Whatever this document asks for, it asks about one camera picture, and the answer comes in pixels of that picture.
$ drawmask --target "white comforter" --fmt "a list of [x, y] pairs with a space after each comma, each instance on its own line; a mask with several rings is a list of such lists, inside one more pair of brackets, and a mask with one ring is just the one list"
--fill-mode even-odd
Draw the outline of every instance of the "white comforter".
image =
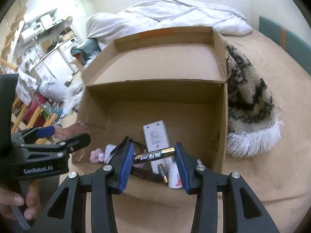
[[100, 48], [114, 39], [152, 29], [177, 26], [212, 26], [224, 35], [243, 36], [252, 31], [242, 13], [226, 5], [192, 0], [147, 0], [118, 14], [98, 13], [86, 23], [88, 38]]

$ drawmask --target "gray handle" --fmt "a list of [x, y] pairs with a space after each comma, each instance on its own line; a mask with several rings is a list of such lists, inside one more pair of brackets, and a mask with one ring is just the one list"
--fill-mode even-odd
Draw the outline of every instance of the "gray handle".
[[[21, 192], [23, 194], [23, 197], [26, 198], [26, 195], [28, 193], [28, 187], [30, 184], [30, 180], [23, 180], [19, 182], [20, 187], [21, 187]], [[24, 215], [22, 214], [22, 212], [20, 211], [18, 206], [10, 206], [13, 214], [15, 215], [18, 223], [20, 224], [20, 226], [24, 229], [24, 230], [29, 230], [30, 226], [28, 224], [28, 221], [26, 220], [26, 218], [24, 217]]]

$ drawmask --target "white power strip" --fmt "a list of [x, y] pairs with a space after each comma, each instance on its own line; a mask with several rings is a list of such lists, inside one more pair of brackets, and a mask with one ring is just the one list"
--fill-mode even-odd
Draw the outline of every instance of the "white power strip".
[[[169, 145], [169, 138], [167, 136], [166, 128], [163, 121], [158, 121], [155, 123], [144, 125], [144, 134], [147, 144], [147, 150], [153, 152], [156, 150], [161, 150]], [[158, 165], [162, 164], [164, 171], [169, 172], [169, 165], [172, 163], [172, 158], [165, 158], [151, 162], [151, 168], [153, 173], [159, 174]]]

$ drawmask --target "washing machine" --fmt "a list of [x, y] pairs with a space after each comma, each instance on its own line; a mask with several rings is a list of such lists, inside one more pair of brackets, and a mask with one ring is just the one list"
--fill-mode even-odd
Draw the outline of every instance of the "washing machine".
[[76, 37], [72, 37], [66, 42], [64, 42], [59, 48], [60, 54], [63, 56], [64, 60], [68, 63], [73, 73], [76, 74], [79, 70], [75, 65], [77, 59], [71, 55], [71, 49], [74, 47], [78, 47], [79, 43]]

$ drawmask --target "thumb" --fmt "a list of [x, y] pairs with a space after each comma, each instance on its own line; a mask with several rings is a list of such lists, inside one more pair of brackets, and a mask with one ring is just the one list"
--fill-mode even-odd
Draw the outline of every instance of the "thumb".
[[20, 194], [0, 186], [0, 204], [22, 206], [24, 204], [24, 199]]

